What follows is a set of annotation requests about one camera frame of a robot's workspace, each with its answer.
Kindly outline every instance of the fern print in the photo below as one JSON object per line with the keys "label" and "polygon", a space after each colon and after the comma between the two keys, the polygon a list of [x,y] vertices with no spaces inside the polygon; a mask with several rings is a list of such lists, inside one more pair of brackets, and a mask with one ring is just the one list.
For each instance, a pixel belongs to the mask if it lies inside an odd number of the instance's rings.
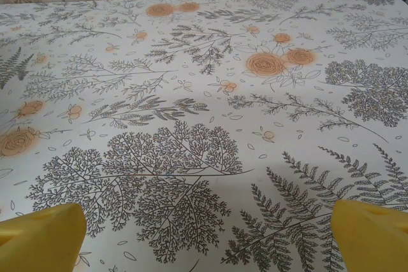
{"label": "fern print", "polygon": [[17,78],[22,81],[28,74],[28,71],[26,70],[27,65],[34,54],[19,62],[18,59],[20,54],[21,47],[19,47],[17,52],[7,61],[0,55],[0,89],[3,89],[7,82],[9,82],[14,76],[17,76]]}
{"label": "fern print", "polygon": [[138,239],[149,241],[164,263],[174,262],[179,250],[207,254],[209,245],[218,245],[222,218],[231,210],[204,178],[248,172],[224,129],[177,121],[173,131],[122,133],[108,147],[103,155],[73,147],[53,157],[43,167],[45,175],[30,186],[33,209],[80,203],[91,237],[104,231],[108,220],[119,231],[135,219],[142,227]]}
{"label": "fern print", "polygon": [[62,76],[45,71],[29,75],[23,98],[46,97],[50,101],[72,98],[79,93],[89,90],[103,94],[110,90],[117,90],[126,85],[128,80],[136,75],[161,73],[153,82],[145,81],[143,85],[130,85],[122,93],[129,91],[129,99],[151,93],[166,83],[163,76],[168,71],[153,71],[151,63],[143,59],[133,61],[111,61],[108,67],[97,61],[91,55],[74,55],[67,62],[68,67],[62,69]]}
{"label": "fern print", "polygon": [[348,118],[345,118],[344,110],[339,107],[333,107],[333,103],[329,101],[322,100],[320,98],[315,98],[312,104],[305,104],[301,97],[291,95],[286,93],[288,97],[288,103],[283,103],[280,101],[274,101],[273,98],[266,96],[260,96],[257,94],[252,94],[252,99],[246,99],[245,96],[234,96],[228,98],[228,104],[234,109],[239,110],[241,108],[252,108],[254,105],[265,106],[262,110],[265,115],[276,115],[281,110],[287,110],[292,108],[293,112],[287,112],[288,118],[293,122],[297,122],[300,117],[304,116],[317,116],[317,117],[333,117],[335,120],[327,119],[326,121],[320,121],[320,125],[317,128],[319,131],[332,130],[334,127],[345,127],[348,129],[354,129],[361,127],[384,141],[388,142],[380,134],[374,132],[373,130],[357,123]]}
{"label": "fern print", "polygon": [[[253,261],[262,272],[269,271],[272,265],[280,272],[288,272],[292,270],[293,261],[299,258],[305,272],[316,270],[318,264],[322,264],[325,271],[344,271],[346,267],[330,228],[335,201],[359,199],[397,210],[408,209],[406,178],[393,159],[381,147],[374,146],[383,157],[392,180],[385,180],[376,171],[368,172],[367,163],[359,166],[358,160],[352,163],[350,157],[320,147],[347,169],[353,183],[343,184],[341,177],[328,179],[329,170],[302,165],[284,152],[285,163],[298,175],[298,180],[289,182],[267,167],[266,173],[283,201],[273,204],[253,183],[251,189],[259,216],[241,210],[247,229],[233,226],[235,240],[229,241],[229,249],[221,262],[248,264]],[[296,248],[297,254],[289,250],[290,245]],[[321,258],[322,263],[318,263],[317,258]]]}
{"label": "fern print", "polygon": [[165,121],[178,120],[178,118],[184,117],[186,113],[198,115],[199,111],[208,111],[205,103],[197,103],[191,98],[179,99],[167,106],[163,105],[165,102],[167,101],[151,95],[133,103],[127,103],[123,100],[111,105],[105,104],[91,111],[89,114],[91,119],[87,122],[108,119],[112,120],[111,126],[125,129],[128,125],[148,125],[149,121],[155,118]]}
{"label": "fern print", "polygon": [[215,67],[222,64],[221,59],[225,54],[232,52],[232,38],[243,34],[245,32],[229,34],[212,28],[206,31],[199,25],[178,25],[171,32],[171,39],[162,38],[159,43],[152,45],[162,48],[153,49],[146,56],[155,57],[156,62],[169,64],[178,53],[189,54],[193,62],[203,66],[200,73],[211,75]]}
{"label": "fern print", "polygon": [[363,121],[380,120],[386,127],[396,127],[406,119],[408,110],[408,73],[405,68],[367,65],[363,60],[331,62],[326,83],[350,87],[342,102]]}

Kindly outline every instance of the tablecloth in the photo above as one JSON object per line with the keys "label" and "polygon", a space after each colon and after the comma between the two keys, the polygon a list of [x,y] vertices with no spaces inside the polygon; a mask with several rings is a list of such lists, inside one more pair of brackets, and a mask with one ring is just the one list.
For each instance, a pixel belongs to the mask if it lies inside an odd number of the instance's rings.
{"label": "tablecloth", "polygon": [[408,209],[401,0],[0,6],[0,220],[80,203],[79,271],[345,271]]}

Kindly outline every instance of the orange rose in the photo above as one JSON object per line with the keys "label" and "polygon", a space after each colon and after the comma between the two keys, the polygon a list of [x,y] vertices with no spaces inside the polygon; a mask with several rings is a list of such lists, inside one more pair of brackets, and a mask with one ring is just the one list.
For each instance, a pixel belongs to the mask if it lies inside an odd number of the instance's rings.
{"label": "orange rose", "polygon": [[173,14],[174,7],[166,4],[166,3],[159,3],[153,4],[146,9],[146,14],[151,17],[163,17]]}
{"label": "orange rose", "polygon": [[291,40],[291,37],[286,33],[278,33],[275,35],[275,41],[278,43],[287,43]]}
{"label": "orange rose", "polygon": [[310,64],[313,62],[314,57],[313,53],[304,50],[304,49],[296,49],[296,50],[291,50],[287,54],[288,61],[292,64]]}
{"label": "orange rose", "polygon": [[254,54],[247,60],[247,68],[258,76],[276,76],[285,70],[283,61],[273,54]]}
{"label": "orange rose", "polygon": [[198,3],[183,3],[178,6],[178,10],[181,12],[194,12],[197,11],[200,5]]}
{"label": "orange rose", "polygon": [[26,116],[32,115],[37,113],[43,107],[43,103],[41,101],[33,101],[25,103],[21,110],[18,111],[18,116]]}
{"label": "orange rose", "polygon": [[34,139],[29,130],[20,130],[0,137],[0,154],[12,156],[25,151]]}

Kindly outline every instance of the gray fern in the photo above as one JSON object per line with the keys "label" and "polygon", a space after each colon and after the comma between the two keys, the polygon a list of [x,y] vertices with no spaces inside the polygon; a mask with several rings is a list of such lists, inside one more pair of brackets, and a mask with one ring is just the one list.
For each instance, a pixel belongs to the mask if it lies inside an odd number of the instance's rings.
{"label": "gray fern", "polygon": [[18,59],[20,54],[21,47],[19,47],[16,53],[7,61],[5,61],[0,55],[0,89],[3,89],[7,82],[14,76],[17,76],[17,78],[22,81],[28,74],[28,71],[26,70],[27,65],[34,54],[19,62]]}
{"label": "gray fern", "polygon": [[408,178],[381,147],[374,146],[384,159],[390,180],[385,180],[384,175],[376,171],[367,171],[367,163],[360,166],[358,160],[352,163],[348,156],[319,147],[347,169],[353,183],[344,185],[342,177],[329,180],[329,170],[320,171],[318,167],[309,167],[308,164],[302,166],[300,161],[284,152],[285,163],[299,176],[299,180],[290,182],[271,168],[266,169],[283,201],[273,204],[258,186],[252,184],[252,194],[260,216],[257,218],[241,210],[247,229],[233,226],[235,239],[229,241],[229,248],[221,262],[248,264],[252,261],[262,272],[268,271],[274,264],[280,272],[287,272],[291,270],[291,262],[296,256],[289,251],[288,246],[294,245],[302,263],[302,271],[310,272],[316,268],[319,248],[325,271],[345,270],[330,227],[335,201],[359,199],[396,210],[408,209]]}

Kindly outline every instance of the yellow plastic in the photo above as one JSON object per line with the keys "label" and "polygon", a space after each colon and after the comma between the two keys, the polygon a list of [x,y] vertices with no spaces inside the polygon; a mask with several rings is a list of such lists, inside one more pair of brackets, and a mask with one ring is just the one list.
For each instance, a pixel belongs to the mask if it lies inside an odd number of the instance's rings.
{"label": "yellow plastic", "polygon": [[0,272],[72,272],[85,233],[79,204],[0,222]]}
{"label": "yellow plastic", "polygon": [[408,271],[408,213],[340,200],[331,229],[348,272]]}

